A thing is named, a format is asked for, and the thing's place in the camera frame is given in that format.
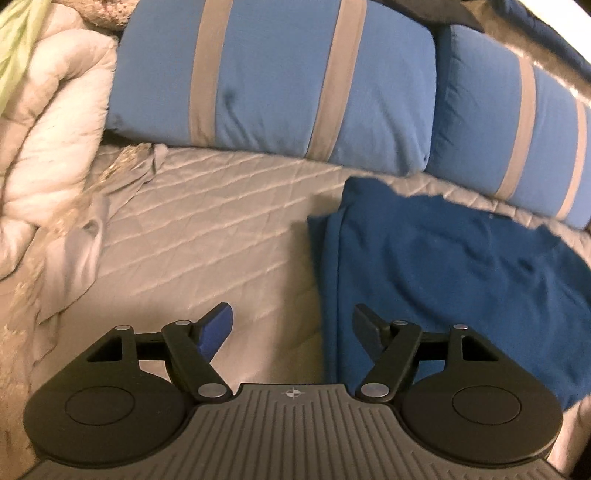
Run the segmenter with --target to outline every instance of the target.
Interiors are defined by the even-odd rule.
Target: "mattress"
[[[196,320],[226,301],[235,327],[212,364],[236,390],[242,382],[322,381],[320,300],[308,215],[337,209],[345,180],[366,172],[272,155],[171,149],[154,178],[109,221],[98,277],[60,314],[57,345],[33,370],[38,388],[118,324],[159,331]],[[591,266],[591,238],[427,174],[378,176],[396,192],[544,222]],[[166,378],[164,365],[142,368]],[[568,473],[591,432],[586,398],[564,415],[550,456]]]

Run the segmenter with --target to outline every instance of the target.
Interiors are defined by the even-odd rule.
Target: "blue pillow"
[[[220,24],[215,10],[222,4],[229,15]],[[333,44],[341,20],[339,50]],[[212,64],[207,56],[215,48]],[[375,2],[142,0],[118,56],[106,127],[129,139],[305,157],[398,176],[427,162],[433,37]],[[333,56],[331,83],[325,73]],[[344,93],[335,93],[343,85]],[[318,127],[322,102],[329,117],[342,104],[340,117],[324,119],[332,133]],[[196,135],[203,115],[211,132]]]
[[[585,228],[589,108],[546,72],[469,28],[441,31],[437,70],[427,171]]]

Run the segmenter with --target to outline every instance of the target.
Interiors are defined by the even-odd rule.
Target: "blue towel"
[[[372,367],[352,329],[353,308],[365,303],[430,332],[469,325],[564,409],[591,391],[591,271],[547,228],[354,177],[339,210],[308,226],[327,382],[353,391]],[[440,368],[422,362],[417,378]]]

